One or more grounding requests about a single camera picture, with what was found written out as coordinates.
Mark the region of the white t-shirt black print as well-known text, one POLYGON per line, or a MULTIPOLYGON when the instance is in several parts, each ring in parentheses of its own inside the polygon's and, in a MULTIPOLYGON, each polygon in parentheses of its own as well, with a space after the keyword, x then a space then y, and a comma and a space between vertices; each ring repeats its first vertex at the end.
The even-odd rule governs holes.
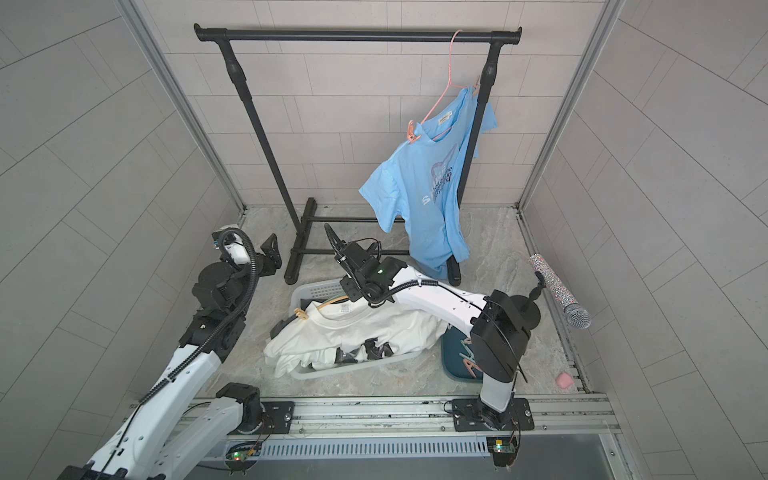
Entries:
POLYGON ((365 301, 328 306, 293 319, 264 349, 276 377, 298 366, 325 370, 338 364, 380 360, 432 348, 449 324, 422 310, 387 303, 372 308, 365 301))

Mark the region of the light blue t-shirt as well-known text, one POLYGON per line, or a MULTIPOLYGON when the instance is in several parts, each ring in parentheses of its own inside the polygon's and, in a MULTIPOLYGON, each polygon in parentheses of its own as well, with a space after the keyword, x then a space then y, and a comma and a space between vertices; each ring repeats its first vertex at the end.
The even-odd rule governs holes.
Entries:
POLYGON ((462 262, 470 250, 460 228, 457 189, 478 97, 462 89, 439 114, 414 127, 359 189, 382 230, 405 220, 410 256, 426 275, 448 277, 447 261, 462 262))

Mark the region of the pink clothespin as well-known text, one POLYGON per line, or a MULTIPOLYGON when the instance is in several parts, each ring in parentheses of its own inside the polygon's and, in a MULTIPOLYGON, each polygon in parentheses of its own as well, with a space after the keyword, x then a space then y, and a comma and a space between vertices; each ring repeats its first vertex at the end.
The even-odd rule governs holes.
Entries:
POLYGON ((410 120, 408 122, 407 130, 406 130, 406 140, 410 144, 415 143, 421 138, 419 127, 420 127, 420 124, 418 122, 415 122, 413 120, 410 120))

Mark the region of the orange plastic hanger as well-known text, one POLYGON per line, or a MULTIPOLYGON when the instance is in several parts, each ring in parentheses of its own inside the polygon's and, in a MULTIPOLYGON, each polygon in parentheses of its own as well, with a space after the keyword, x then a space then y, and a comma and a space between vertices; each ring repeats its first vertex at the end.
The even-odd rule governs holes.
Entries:
POLYGON ((310 311, 318 310, 322 311, 324 308, 328 306, 334 306, 339 304, 348 303, 350 301, 349 297, 347 295, 340 295, 334 298, 326 299, 326 300, 312 300, 308 305, 305 311, 309 313, 310 311))

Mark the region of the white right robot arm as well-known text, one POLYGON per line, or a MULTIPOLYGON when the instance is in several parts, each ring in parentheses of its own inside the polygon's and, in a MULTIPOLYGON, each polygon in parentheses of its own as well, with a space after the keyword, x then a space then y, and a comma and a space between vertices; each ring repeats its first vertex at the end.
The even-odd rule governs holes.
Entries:
POLYGON ((524 374, 520 360, 541 321, 536 300, 546 288, 542 274, 536 275, 538 283, 526 296, 500 290, 489 295, 466 292, 402 260, 384 257, 378 245, 363 248, 340 239, 330 224, 324 229, 334 259, 346 273, 340 285, 351 301, 363 299, 372 308, 387 302, 412 307, 447 322, 469 339, 482 386, 477 400, 452 408, 457 420, 471 430, 533 429, 530 408, 516 403, 513 396, 515 381, 524 374))

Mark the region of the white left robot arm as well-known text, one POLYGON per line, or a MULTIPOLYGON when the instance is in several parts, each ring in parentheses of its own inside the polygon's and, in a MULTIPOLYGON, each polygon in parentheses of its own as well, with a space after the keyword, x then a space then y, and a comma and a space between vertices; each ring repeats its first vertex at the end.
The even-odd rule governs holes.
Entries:
POLYGON ((229 433, 250 434, 264 426, 259 388, 229 383, 201 416, 181 433, 173 432, 239 340, 258 281, 282 265, 275 234, 259 248, 234 225, 212 237, 220 257, 193 286, 200 307, 167 367, 105 445, 84 465, 65 467, 60 478, 183 479, 229 433))

